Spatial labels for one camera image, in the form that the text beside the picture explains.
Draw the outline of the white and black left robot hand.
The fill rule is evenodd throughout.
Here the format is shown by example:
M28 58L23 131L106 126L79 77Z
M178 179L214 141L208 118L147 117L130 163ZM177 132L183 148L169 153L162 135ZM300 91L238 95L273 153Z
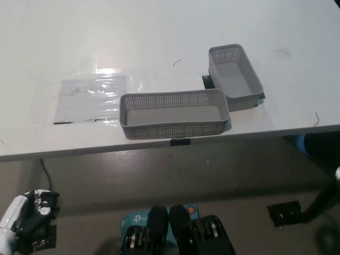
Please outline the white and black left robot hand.
M55 219L59 196L58 192L38 189L15 197L1 219L1 228L17 235L32 234Z

